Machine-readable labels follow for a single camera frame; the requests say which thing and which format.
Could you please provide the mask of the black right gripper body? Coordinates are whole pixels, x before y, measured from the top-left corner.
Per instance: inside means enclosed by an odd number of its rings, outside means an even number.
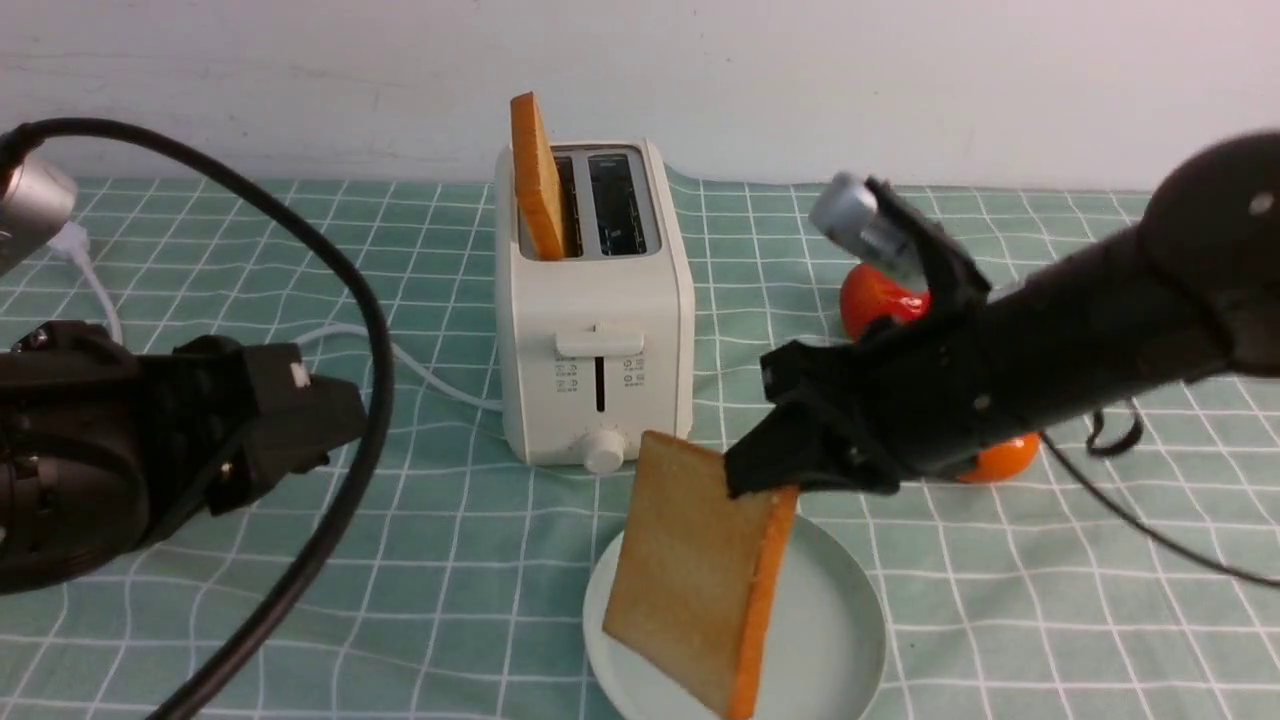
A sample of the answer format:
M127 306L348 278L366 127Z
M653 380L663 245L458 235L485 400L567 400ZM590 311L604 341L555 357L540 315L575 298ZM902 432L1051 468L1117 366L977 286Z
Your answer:
M850 345L786 343L760 360L772 409L801 404L850 443L851 489L895 495L910 480L957 477L1011 439L974 305L882 319Z

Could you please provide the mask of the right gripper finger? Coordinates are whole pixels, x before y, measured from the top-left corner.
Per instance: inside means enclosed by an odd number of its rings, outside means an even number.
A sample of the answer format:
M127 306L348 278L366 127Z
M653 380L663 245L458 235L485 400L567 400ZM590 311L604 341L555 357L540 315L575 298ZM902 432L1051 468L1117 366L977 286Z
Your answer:
M795 488L850 491L850 443L801 404L774 406L724 452L728 497Z

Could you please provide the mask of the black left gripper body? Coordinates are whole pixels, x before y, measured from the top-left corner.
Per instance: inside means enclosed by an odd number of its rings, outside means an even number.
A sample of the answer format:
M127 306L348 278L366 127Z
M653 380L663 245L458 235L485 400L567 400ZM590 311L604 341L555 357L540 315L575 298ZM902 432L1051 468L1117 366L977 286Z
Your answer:
M311 373L296 343L201 336L140 359L143 477L157 518L242 509L326 465L366 427L360 388Z

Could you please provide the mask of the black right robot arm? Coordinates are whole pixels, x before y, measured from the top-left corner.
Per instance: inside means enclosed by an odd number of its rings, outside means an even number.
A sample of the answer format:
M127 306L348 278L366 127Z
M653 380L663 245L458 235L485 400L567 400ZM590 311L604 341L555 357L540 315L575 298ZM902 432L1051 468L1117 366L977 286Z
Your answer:
M870 228L876 202L916 251L913 322L858 342L765 354L772 410L724 454L737 497L795 486L893 495L957 477L1006 441L1174 382L1277 375L1276 131L1215 143L1178 167L1143 217L995 290L938 223L883 181L832 183L815 225Z

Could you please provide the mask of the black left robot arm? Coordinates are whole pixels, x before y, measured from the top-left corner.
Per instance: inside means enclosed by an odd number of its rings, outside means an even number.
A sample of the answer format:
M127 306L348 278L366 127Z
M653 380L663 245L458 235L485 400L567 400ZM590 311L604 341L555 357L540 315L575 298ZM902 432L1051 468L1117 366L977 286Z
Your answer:
M357 384L311 374L293 343L206 334L133 354L102 325L46 322L1 366L4 594L247 507L367 423Z

